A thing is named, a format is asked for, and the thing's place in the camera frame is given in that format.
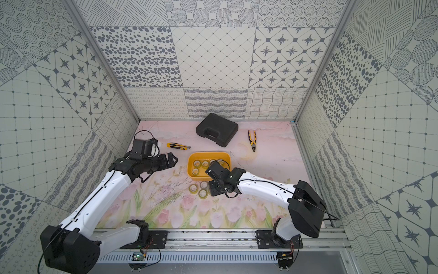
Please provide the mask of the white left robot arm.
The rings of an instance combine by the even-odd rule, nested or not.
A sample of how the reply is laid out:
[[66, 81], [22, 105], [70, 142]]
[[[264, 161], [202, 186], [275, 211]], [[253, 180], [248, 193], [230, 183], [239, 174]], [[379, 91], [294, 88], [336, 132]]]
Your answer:
[[113, 232], [98, 239], [92, 235], [99, 220], [117, 197], [143, 173], [152, 175], [173, 168], [178, 162], [172, 153], [157, 157], [129, 154], [117, 159], [109, 167], [104, 179], [85, 201], [57, 226], [47, 226], [40, 240], [43, 254], [39, 264], [45, 264], [70, 274], [86, 274], [98, 259], [119, 248], [128, 246], [143, 249], [151, 244], [149, 225], [132, 219]]

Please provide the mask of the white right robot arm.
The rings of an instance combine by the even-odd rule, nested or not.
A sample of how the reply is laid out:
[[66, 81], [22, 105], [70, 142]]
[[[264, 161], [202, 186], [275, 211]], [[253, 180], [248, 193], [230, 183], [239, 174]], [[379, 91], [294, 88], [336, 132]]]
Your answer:
[[295, 185], [278, 183], [244, 169], [229, 170], [218, 161], [211, 163], [205, 173], [212, 179], [209, 181], [212, 196], [252, 195], [287, 209], [289, 217], [276, 221], [273, 236], [284, 241], [300, 234], [319, 237], [326, 204], [307, 182], [300, 180]]

